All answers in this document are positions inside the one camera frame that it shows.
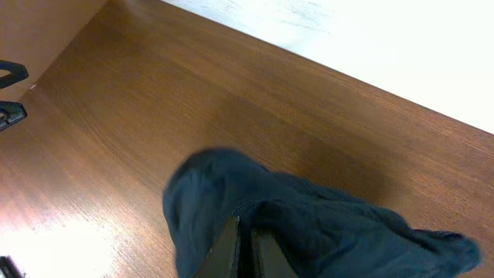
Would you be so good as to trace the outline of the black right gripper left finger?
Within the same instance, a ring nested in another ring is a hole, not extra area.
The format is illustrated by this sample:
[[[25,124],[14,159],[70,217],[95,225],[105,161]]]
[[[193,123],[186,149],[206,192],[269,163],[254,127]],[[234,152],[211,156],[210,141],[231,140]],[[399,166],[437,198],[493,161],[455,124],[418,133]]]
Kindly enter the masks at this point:
[[[241,238],[239,218],[230,217],[209,250],[194,278],[236,278]]]

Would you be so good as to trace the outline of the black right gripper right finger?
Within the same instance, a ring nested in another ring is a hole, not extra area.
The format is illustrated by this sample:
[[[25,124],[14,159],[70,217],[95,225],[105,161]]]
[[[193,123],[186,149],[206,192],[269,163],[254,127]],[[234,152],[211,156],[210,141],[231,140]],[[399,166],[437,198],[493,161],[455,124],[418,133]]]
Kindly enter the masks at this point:
[[[271,232],[255,229],[251,240],[254,277],[298,278]]]

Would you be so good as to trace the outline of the dark blue shorts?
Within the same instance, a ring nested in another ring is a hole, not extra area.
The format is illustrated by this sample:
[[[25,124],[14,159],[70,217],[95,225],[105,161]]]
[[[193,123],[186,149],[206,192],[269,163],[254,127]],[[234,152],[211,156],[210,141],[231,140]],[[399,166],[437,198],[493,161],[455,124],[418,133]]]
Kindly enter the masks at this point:
[[[268,232],[301,277],[455,277],[475,269],[476,242],[413,229],[397,213],[306,179],[212,148],[172,175],[163,210],[181,277],[196,274],[225,222],[239,223],[239,272],[253,273],[253,239]]]

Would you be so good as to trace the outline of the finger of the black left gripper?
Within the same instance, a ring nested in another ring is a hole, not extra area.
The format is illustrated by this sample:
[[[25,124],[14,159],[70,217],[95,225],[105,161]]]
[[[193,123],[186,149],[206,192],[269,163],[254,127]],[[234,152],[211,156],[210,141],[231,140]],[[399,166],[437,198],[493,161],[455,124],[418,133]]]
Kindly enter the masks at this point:
[[[7,128],[17,124],[28,116],[24,106],[19,102],[2,101],[0,111],[1,131],[4,131]]]
[[[7,71],[8,74],[1,77],[0,87],[5,89],[12,84],[26,80],[29,77],[29,73],[26,67],[20,63],[14,63],[2,60],[1,70]]]

